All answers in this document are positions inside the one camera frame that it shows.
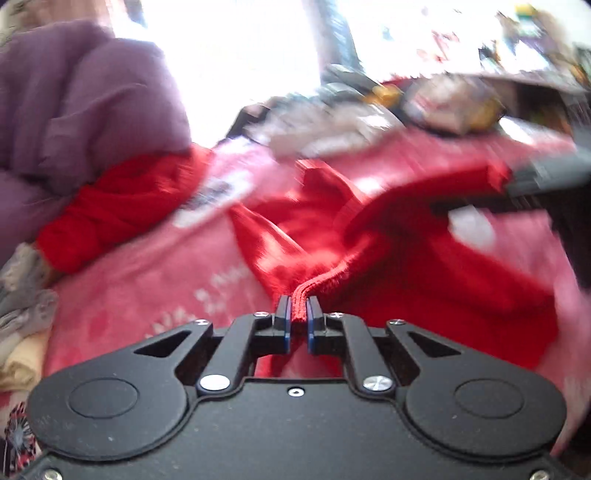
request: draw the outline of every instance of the pink fabric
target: pink fabric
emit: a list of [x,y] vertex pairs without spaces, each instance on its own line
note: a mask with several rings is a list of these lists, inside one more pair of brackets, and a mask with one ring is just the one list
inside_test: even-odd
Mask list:
[[[540,152],[573,149],[569,140],[557,135],[530,133],[527,138],[526,143],[500,135],[450,140],[408,130],[362,157],[345,155],[329,163],[372,194],[385,184],[404,183],[421,171],[445,170],[452,163],[514,164]],[[265,196],[285,193],[296,185],[295,177],[292,162],[277,163],[264,147],[241,139],[218,146],[204,188],[223,190],[215,180],[222,179],[233,185],[233,195],[218,195],[210,203],[203,195],[195,197],[192,212],[181,209],[148,235],[57,286],[60,304],[46,374],[194,318],[207,318],[221,327],[240,314],[271,309],[236,246],[226,214],[232,203],[228,198],[253,205]],[[591,348],[591,300],[579,293],[544,212],[491,217],[491,224],[496,233],[491,255],[554,285],[560,337],[544,357],[540,372],[567,398],[569,419],[560,448],[581,422],[591,397],[591,364],[586,361]],[[323,368],[306,355],[304,346],[285,371],[291,377],[321,377],[327,373]]]

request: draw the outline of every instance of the triangular cutout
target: triangular cutout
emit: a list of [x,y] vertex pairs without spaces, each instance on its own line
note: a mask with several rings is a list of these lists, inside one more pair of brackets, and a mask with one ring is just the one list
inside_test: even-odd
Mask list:
[[160,341],[143,346],[142,348],[137,349],[134,353],[137,353],[138,355],[155,356],[157,358],[166,358],[173,353],[189,335],[191,335],[191,332],[188,330],[177,332]]
[[414,343],[423,351],[425,355],[430,358],[441,358],[444,356],[460,355],[460,352],[453,348],[443,345],[442,343],[436,342],[435,340],[425,337],[417,332],[409,332],[408,336],[413,340]]

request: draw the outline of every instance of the screw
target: screw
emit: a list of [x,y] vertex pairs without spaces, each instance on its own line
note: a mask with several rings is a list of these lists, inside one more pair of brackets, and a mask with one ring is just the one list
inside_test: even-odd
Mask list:
[[290,389],[287,391],[287,394],[288,394],[290,397],[303,397],[303,396],[304,396],[304,393],[306,393],[306,392],[304,391],[304,389],[303,389],[303,388],[300,388],[300,387],[294,387],[294,388],[290,388]]
[[363,387],[367,390],[371,390],[372,392],[383,392],[384,390],[392,387],[392,385],[392,379],[383,375],[374,375],[373,377],[368,377],[363,381]]
[[61,473],[53,468],[49,468],[43,472],[44,480],[61,480]]
[[546,470],[538,470],[531,474],[530,480],[550,480],[550,474]]
[[205,390],[224,390],[230,386],[230,379],[223,375],[206,375],[200,380],[199,384]]

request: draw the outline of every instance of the folded red cloth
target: folded red cloth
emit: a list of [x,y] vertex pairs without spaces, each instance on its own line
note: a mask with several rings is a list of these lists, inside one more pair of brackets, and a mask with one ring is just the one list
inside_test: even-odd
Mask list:
[[117,245],[152,228],[188,200],[204,178],[210,150],[141,155],[82,187],[37,237],[53,268],[75,273]]
[[[456,342],[533,368],[557,335],[554,297],[533,278],[457,242],[434,199],[500,191],[504,166],[463,168],[368,199],[321,162],[302,161],[301,189],[231,215],[242,254],[268,294],[306,298],[370,326],[402,318]],[[279,376],[284,360],[266,364]]]

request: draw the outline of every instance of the purple blanket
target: purple blanket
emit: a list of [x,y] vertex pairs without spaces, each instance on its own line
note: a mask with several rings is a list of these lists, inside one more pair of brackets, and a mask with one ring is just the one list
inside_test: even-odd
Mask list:
[[155,45],[89,21],[15,35],[0,50],[0,265],[107,168],[190,143]]

